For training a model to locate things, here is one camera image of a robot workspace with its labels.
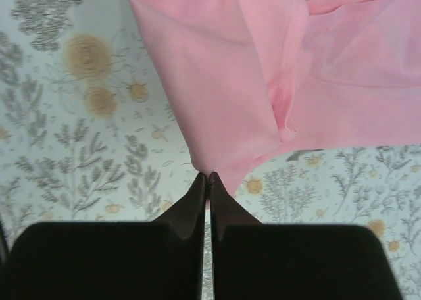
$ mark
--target floral pattern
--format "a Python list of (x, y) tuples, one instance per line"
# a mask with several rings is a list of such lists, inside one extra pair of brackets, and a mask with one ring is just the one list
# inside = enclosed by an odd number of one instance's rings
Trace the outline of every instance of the floral pattern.
[[(0, 219), (9, 245), (35, 222), (156, 218), (197, 171), (127, 0), (9, 1), (0, 5)], [(233, 197), (266, 223), (366, 226), (405, 299), (421, 299), (420, 145), (280, 155)], [(210, 248), (208, 214), (203, 299), (213, 297)]]

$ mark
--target pink garment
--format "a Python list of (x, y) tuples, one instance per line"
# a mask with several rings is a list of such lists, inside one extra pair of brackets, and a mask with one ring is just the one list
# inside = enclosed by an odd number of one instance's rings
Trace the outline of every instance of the pink garment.
[(130, 0), (190, 148), (231, 193), (300, 149), (421, 143), (421, 0)]

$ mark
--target floral tablecloth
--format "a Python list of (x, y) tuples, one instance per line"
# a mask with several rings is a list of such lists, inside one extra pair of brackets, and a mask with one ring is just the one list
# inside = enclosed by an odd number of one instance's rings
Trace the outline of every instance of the floral tablecloth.
[[(10, 246), (39, 221), (152, 220), (197, 173), (128, 0), (0, 0), (0, 106)], [(421, 299), (420, 155), (419, 145), (285, 154), (234, 197), (263, 222), (366, 225), (406, 299)]]

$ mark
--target pink cloth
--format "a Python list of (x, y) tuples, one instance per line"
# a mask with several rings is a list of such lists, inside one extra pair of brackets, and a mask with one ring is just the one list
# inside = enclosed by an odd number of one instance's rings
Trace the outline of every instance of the pink cloth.
[(130, 0), (195, 167), (421, 143), (421, 0)]

